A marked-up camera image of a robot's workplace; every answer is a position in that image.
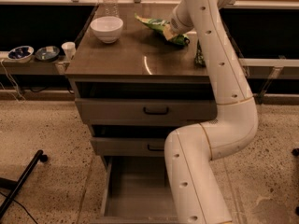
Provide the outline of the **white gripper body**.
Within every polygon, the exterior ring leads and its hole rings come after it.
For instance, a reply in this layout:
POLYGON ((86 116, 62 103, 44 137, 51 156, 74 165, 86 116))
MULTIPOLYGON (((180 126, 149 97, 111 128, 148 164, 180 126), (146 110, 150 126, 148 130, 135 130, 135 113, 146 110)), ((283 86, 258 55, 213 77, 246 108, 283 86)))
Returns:
POLYGON ((197 4, 190 0, 182 0, 170 15, 170 27, 175 34, 186 34, 196 30, 195 12, 197 4))

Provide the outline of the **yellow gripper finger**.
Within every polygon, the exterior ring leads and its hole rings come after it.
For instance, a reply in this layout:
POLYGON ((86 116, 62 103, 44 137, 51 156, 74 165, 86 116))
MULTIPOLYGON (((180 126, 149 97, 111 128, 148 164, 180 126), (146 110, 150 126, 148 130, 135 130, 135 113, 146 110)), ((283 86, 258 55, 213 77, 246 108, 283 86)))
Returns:
POLYGON ((172 28, 169 24, 167 24, 164 27, 163 34, 167 41, 169 41, 177 36, 177 34, 172 30, 172 28))

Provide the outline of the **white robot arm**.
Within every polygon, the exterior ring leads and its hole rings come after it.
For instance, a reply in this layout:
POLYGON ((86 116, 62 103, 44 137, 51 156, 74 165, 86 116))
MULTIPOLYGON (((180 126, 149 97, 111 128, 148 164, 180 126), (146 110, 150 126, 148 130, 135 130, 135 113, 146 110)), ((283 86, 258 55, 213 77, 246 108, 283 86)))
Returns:
POLYGON ((223 26, 233 0, 182 0, 165 36, 194 30, 214 97, 211 120, 183 126, 164 143, 165 167, 179 224, 232 224, 210 163, 246 147, 258 129, 253 94, 223 26))

